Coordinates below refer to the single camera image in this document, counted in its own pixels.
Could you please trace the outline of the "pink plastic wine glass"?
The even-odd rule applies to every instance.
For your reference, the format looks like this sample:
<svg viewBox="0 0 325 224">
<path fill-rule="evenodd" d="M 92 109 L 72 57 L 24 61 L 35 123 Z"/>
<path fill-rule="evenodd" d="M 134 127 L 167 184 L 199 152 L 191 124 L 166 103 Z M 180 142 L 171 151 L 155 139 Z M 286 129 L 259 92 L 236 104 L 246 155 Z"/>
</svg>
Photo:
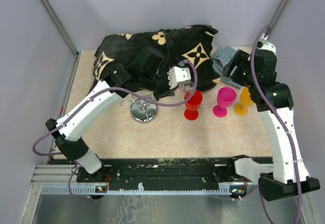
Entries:
<svg viewBox="0 0 325 224">
<path fill-rule="evenodd" d="M 219 118 L 223 118 L 228 113 L 230 107 L 237 98 L 237 93 L 230 87 L 223 87 L 218 91 L 217 105 L 213 108 L 213 114 Z"/>
</svg>

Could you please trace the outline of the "yellow plastic wine glass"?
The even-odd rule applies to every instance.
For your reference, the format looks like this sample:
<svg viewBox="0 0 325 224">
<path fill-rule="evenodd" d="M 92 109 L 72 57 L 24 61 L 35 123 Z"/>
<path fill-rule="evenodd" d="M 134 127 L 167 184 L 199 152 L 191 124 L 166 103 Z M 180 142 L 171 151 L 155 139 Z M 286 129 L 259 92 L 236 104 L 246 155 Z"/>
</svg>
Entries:
<svg viewBox="0 0 325 224">
<path fill-rule="evenodd" d="M 246 116 L 249 107 L 255 105 L 250 97 L 250 92 L 247 87 L 244 87 L 239 98 L 239 103 L 234 105 L 234 112 L 239 116 Z"/>
</svg>

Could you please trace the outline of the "red plastic wine glass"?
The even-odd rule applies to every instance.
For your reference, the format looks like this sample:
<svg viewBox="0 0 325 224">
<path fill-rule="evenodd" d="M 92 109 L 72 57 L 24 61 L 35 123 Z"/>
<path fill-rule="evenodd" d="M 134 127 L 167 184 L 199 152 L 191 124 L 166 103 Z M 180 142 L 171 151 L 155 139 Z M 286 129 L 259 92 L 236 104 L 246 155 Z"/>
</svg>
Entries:
<svg viewBox="0 0 325 224">
<path fill-rule="evenodd" d="M 198 109 L 203 101 L 203 95 L 200 91 L 196 90 L 191 99 L 185 103 L 186 110 L 184 111 L 184 117 L 187 120 L 196 120 L 199 116 Z"/>
</svg>

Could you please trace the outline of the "clear wine glass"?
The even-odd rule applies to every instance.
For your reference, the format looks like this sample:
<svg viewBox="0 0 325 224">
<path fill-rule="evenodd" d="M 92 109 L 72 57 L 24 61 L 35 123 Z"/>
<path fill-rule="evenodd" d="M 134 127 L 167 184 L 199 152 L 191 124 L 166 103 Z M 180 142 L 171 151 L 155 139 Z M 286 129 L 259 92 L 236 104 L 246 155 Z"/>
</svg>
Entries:
<svg viewBox="0 0 325 224">
<path fill-rule="evenodd" d="M 185 95 L 186 93 L 191 93 L 193 88 L 194 88 L 194 84 L 192 82 L 178 85 L 178 87 L 175 89 L 175 95 L 179 95 L 179 94 Z"/>
</svg>

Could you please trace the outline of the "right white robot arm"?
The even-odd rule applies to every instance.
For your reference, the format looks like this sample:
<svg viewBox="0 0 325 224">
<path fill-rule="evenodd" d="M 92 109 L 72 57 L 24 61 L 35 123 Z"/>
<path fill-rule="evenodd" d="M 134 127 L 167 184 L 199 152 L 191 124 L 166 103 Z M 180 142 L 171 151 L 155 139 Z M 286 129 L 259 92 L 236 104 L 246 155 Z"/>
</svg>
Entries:
<svg viewBox="0 0 325 224">
<path fill-rule="evenodd" d="M 294 103 L 290 88 L 276 80 L 277 57 L 274 51 L 259 49 L 254 56 L 238 50 L 227 65 L 225 74 L 248 88 L 250 97 L 265 125 L 272 152 L 273 169 L 246 155 L 230 158 L 227 176 L 232 181 L 251 180 L 266 201 L 273 201 L 320 189 L 319 180 L 310 176 L 297 142 L 294 126 Z"/>
</svg>

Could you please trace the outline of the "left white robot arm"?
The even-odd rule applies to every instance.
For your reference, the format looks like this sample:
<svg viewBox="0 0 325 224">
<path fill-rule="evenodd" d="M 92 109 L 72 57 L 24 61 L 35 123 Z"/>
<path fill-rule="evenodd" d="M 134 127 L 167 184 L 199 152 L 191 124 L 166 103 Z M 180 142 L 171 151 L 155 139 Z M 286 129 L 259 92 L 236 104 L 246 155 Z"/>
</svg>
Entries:
<svg viewBox="0 0 325 224">
<path fill-rule="evenodd" d="M 131 92 L 154 91 L 162 83 L 163 95 L 167 95 L 169 70 L 165 55 L 154 47 L 144 47 L 121 61 L 98 51 L 94 71 L 97 79 L 86 97 L 65 116 L 50 118 L 45 123 L 60 152 L 83 167 L 93 181 L 103 180 L 106 170 L 97 154 L 84 142 L 83 133 L 107 109 Z"/>
</svg>

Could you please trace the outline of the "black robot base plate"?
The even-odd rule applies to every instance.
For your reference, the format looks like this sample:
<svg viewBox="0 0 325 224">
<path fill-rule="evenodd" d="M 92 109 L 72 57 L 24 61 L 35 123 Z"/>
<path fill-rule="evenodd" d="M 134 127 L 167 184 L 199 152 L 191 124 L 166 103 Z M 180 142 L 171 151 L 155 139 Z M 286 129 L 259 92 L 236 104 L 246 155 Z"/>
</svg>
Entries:
<svg viewBox="0 0 325 224">
<path fill-rule="evenodd" d="M 102 168 L 90 174 L 81 168 L 78 183 L 103 183 L 110 190 L 218 190 L 223 182 L 243 182 L 231 170 L 227 157 L 218 158 L 122 158 L 104 159 Z"/>
</svg>

